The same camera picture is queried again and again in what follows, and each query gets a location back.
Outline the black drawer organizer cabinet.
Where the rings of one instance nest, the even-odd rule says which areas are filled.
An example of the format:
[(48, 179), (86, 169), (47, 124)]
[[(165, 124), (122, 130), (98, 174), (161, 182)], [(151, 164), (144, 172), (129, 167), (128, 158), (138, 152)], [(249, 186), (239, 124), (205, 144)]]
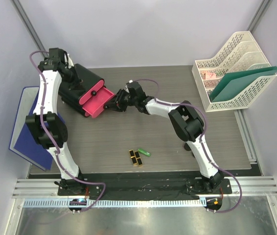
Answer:
[(68, 104), (72, 109), (84, 116), (82, 105), (79, 104), (79, 98), (93, 87), (98, 81), (104, 80), (89, 69), (80, 64), (75, 64), (74, 68), (77, 72), (80, 82), (62, 81), (59, 88), (59, 96), (61, 100)]

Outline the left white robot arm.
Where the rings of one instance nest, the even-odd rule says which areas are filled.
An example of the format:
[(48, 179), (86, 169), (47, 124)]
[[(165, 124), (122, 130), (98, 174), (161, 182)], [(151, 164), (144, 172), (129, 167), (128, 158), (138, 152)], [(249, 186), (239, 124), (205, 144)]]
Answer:
[(85, 192), (79, 166), (74, 162), (67, 141), (68, 130), (57, 112), (58, 92), (63, 81), (74, 80), (74, 64), (67, 52), (59, 48), (50, 48), (48, 57), (36, 66), (40, 86), (33, 114), (26, 116), (25, 123), (34, 141), (46, 150), (56, 162), (60, 173), (60, 186), (69, 185), (75, 195)]

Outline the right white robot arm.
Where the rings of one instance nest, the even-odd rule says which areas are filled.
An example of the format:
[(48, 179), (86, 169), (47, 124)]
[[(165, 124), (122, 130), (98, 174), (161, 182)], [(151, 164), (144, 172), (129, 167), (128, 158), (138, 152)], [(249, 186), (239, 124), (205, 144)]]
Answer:
[(204, 191), (215, 193), (220, 188), (224, 175), (208, 148), (207, 126), (200, 110), (188, 101), (171, 103), (146, 95), (137, 81), (128, 82), (126, 89), (120, 89), (104, 104), (104, 109), (125, 112), (129, 106), (147, 115), (169, 119), (176, 135), (185, 142), (199, 165)]

